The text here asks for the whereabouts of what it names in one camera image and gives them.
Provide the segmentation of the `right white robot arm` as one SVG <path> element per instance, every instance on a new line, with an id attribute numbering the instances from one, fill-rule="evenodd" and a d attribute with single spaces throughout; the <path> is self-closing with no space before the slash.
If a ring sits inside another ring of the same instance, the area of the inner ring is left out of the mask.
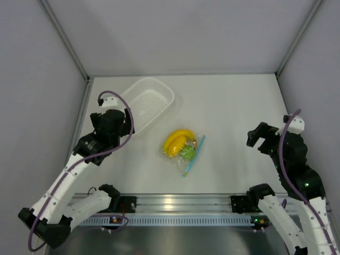
<path id="1" fill-rule="evenodd" d="M 248 132 L 247 146 L 263 138 L 258 150 L 268 155 L 276 168 L 279 181 L 293 202 L 301 226 L 288 215 L 283 203 L 269 184 L 249 188 L 248 205 L 262 211 L 283 239 L 289 254 L 339 254 L 326 210 L 322 180 L 308 164 L 308 147 L 299 134 L 286 132 L 261 122 Z"/>

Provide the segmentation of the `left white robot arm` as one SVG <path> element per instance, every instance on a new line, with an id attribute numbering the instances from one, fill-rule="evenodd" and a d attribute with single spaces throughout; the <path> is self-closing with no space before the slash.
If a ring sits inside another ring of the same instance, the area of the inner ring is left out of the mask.
<path id="1" fill-rule="evenodd" d="M 120 192 L 109 184 L 70 205 L 78 187 L 107 157 L 125 145 L 120 139 L 130 140 L 134 133 L 134 120 L 128 107 L 124 111 L 109 109 L 105 113 L 92 113 L 90 119 L 93 131 L 79 139 L 55 182 L 33 206 L 22 208 L 18 214 L 30 230 L 31 252 L 40 250 L 32 247 L 33 236 L 40 238 L 43 245 L 56 249 L 84 220 L 101 211 L 115 212 L 120 206 Z"/>

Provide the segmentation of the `clear zip top bag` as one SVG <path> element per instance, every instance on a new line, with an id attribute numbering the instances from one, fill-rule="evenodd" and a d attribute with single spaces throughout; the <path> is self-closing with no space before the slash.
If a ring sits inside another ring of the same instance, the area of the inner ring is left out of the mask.
<path id="1" fill-rule="evenodd" d="M 197 161 L 206 136 L 190 129 L 177 129 L 160 146 L 162 157 L 172 163 L 183 177 L 187 177 Z"/>

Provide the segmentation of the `green fake fruit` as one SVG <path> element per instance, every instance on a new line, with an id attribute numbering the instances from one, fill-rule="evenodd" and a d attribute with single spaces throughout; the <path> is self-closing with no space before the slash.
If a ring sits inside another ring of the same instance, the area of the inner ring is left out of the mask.
<path id="1" fill-rule="evenodd" d="M 185 145 L 180 152 L 180 156 L 187 161 L 191 161 L 196 155 L 196 149 L 194 146 Z"/>

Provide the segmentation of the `yellow fake banana bunch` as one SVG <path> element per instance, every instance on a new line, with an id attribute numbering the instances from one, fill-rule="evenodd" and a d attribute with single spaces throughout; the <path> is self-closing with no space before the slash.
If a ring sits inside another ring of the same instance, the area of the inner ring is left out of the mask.
<path id="1" fill-rule="evenodd" d="M 171 133 L 163 144 L 162 152 L 168 157 L 177 156 L 188 141 L 195 141 L 196 135 L 188 129 L 176 130 Z"/>

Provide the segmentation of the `yellow fake mango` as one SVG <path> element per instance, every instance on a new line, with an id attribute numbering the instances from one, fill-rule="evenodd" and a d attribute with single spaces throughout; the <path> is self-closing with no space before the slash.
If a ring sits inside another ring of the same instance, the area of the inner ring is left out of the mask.
<path id="1" fill-rule="evenodd" d="M 167 148 L 167 156 L 168 157 L 175 157 L 177 156 L 186 145 L 187 138 L 185 136 L 179 136 L 175 138 L 169 147 Z"/>

